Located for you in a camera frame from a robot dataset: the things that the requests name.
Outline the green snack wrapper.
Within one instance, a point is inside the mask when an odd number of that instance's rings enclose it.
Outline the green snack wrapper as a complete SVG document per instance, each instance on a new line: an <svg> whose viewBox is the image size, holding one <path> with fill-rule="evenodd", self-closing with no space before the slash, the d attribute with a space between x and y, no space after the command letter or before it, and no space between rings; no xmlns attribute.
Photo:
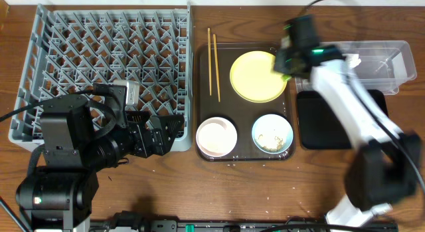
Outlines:
<svg viewBox="0 0 425 232"><path fill-rule="evenodd" d="M290 80L292 77L290 76L290 75L283 75L283 80L284 81L288 81L288 80Z"/></svg>

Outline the light blue bowl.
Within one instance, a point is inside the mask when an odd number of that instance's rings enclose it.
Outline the light blue bowl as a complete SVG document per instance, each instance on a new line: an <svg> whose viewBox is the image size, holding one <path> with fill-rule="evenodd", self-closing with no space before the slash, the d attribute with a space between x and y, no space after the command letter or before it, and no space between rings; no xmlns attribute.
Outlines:
<svg viewBox="0 0 425 232"><path fill-rule="evenodd" d="M263 150L256 142L256 138L263 133L273 133L285 140L284 147L277 152L267 152ZM281 154L288 152L294 141L294 131L286 118L277 114L266 114L259 117L252 127L252 139L254 144L267 154Z"/></svg>

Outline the rice and nut leftovers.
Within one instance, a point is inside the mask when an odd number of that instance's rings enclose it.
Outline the rice and nut leftovers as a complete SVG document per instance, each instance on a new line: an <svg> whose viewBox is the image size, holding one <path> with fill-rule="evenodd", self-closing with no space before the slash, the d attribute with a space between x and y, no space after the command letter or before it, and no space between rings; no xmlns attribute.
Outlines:
<svg viewBox="0 0 425 232"><path fill-rule="evenodd" d="M285 140L273 133L263 133L256 138L257 144L267 152L280 151L285 144Z"/></svg>

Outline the white paper napkin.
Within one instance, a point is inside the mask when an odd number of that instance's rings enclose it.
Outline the white paper napkin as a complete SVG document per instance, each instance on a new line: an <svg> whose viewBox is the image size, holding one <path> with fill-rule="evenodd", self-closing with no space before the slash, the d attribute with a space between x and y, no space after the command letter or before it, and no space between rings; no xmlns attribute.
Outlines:
<svg viewBox="0 0 425 232"><path fill-rule="evenodd" d="M355 68L361 64L359 54L344 54L344 56L349 68Z"/></svg>

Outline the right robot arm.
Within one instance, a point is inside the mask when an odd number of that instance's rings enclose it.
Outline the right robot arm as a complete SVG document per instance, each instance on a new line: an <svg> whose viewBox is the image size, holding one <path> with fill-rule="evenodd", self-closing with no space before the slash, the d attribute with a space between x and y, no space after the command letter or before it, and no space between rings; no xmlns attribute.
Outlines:
<svg viewBox="0 0 425 232"><path fill-rule="evenodd" d="M327 214L330 231L356 231L374 216L424 187L419 170L422 141L405 134L380 109L336 45L321 43L311 15L286 21L274 70L307 79L344 128L355 158L344 179L345 195Z"/></svg>

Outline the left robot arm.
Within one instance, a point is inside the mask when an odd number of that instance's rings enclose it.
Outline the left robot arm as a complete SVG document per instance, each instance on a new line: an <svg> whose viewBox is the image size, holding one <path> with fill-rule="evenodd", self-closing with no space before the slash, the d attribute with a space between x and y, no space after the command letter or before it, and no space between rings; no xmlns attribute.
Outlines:
<svg viewBox="0 0 425 232"><path fill-rule="evenodd" d="M73 231L92 212L98 171L118 167L128 154L165 155L185 123L182 115L113 110L78 94L41 106L44 144L32 152L16 192L28 231Z"/></svg>

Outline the black waste tray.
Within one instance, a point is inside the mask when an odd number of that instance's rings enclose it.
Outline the black waste tray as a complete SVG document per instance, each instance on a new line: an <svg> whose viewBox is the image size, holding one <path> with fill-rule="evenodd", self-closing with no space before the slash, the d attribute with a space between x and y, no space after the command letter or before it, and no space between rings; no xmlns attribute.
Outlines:
<svg viewBox="0 0 425 232"><path fill-rule="evenodd" d="M309 150L351 148L343 126L318 92L299 92L296 103L300 140L304 148Z"/></svg>

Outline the grey dishwasher rack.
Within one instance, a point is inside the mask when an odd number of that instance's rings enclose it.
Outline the grey dishwasher rack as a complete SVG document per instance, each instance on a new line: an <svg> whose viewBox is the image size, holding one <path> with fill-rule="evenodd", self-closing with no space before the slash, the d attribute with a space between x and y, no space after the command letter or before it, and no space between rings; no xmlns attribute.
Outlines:
<svg viewBox="0 0 425 232"><path fill-rule="evenodd" d="M185 119L173 151L192 144L193 15L184 9L50 11L39 5L18 87L9 140L43 142L39 102L116 80L139 83L131 111Z"/></svg>

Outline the dark brown serving tray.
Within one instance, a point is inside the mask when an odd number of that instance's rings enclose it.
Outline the dark brown serving tray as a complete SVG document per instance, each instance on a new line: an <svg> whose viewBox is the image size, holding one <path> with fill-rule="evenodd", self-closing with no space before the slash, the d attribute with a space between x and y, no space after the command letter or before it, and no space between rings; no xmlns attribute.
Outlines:
<svg viewBox="0 0 425 232"><path fill-rule="evenodd" d="M254 122L265 114L277 114L288 122L292 122L290 87L287 86L283 93L271 102L254 103L237 95L230 83L230 68L239 56L250 51L265 51L274 55L278 44L272 42L219 43L217 47L220 102L217 99L216 89L212 90L212 95L209 94L208 46L203 44L195 54L197 80L194 83L196 87L194 96L197 125L200 126L203 121L212 117L226 118L235 126L238 138L234 149L225 156L214 158L196 148L199 157L209 162L288 160L295 153L294 142L280 154L267 154L254 144L251 133Z"/></svg>

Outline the yellow plate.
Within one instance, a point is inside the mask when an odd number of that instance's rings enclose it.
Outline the yellow plate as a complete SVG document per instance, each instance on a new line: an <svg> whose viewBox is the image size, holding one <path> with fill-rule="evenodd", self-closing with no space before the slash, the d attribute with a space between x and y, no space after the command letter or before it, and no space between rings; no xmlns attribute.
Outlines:
<svg viewBox="0 0 425 232"><path fill-rule="evenodd" d="M230 68L230 83L243 99L254 103L270 102L286 89L284 75L274 70L276 57L264 51L239 56Z"/></svg>

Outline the clear plastic bin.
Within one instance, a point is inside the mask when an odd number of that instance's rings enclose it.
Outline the clear plastic bin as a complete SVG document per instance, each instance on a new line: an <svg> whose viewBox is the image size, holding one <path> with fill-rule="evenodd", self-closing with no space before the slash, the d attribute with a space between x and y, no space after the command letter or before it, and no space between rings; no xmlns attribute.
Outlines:
<svg viewBox="0 0 425 232"><path fill-rule="evenodd" d="M344 54L359 54L355 68L363 86L394 95L399 86L417 77L410 45L406 41L333 41Z"/></svg>

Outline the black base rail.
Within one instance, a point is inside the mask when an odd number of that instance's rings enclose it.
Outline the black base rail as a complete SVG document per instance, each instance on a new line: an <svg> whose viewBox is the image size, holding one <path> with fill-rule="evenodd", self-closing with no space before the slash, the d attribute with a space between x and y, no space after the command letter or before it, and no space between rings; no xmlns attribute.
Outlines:
<svg viewBox="0 0 425 232"><path fill-rule="evenodd" d="M285 221L184 221L178 217L148 217L132 211L115 213L106 220L90 222L89 232L330 232L322 219L290 217Z"/></svg>

